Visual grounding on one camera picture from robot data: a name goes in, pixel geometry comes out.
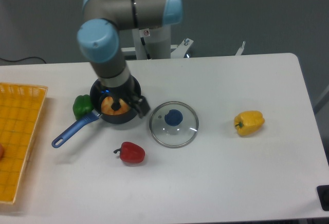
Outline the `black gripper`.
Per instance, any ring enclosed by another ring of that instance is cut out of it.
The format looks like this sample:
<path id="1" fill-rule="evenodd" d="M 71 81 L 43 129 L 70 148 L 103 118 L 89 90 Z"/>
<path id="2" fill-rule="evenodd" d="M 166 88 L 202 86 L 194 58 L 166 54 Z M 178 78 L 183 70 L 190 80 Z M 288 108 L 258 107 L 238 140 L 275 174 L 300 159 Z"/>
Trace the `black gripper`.
<path id="1" fill-rule="evenodd" d="M 128 106 L 134 109 L 140 118 L 143 118 L 150 111 L 150 106 L 144 96 L 139 96 L 139 83 L 135 77 L 130 76 L 127 81 L 117 87 L 108 87 L 102 85 L 104 91 L 108 91 L 113 99 L 112 110 L 119 110 L 121 102 L 124 101 Z"/>

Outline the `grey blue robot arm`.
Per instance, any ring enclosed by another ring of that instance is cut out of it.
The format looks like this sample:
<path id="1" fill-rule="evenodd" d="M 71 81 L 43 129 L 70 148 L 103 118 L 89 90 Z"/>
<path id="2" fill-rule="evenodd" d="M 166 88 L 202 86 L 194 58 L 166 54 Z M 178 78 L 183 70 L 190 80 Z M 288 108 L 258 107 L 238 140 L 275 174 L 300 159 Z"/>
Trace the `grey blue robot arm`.
<path id="1" fill-rule="evenodd" d="M 114 106 L 123 100 L 144 117 L 150 107 L 135 89 L 120 49 L 119 31 L 178 24 L 183 17 L 182 0 L 83 0 L 82 12 L 84 23 L 77 32 L 80 51 L 112 94 Z"/>

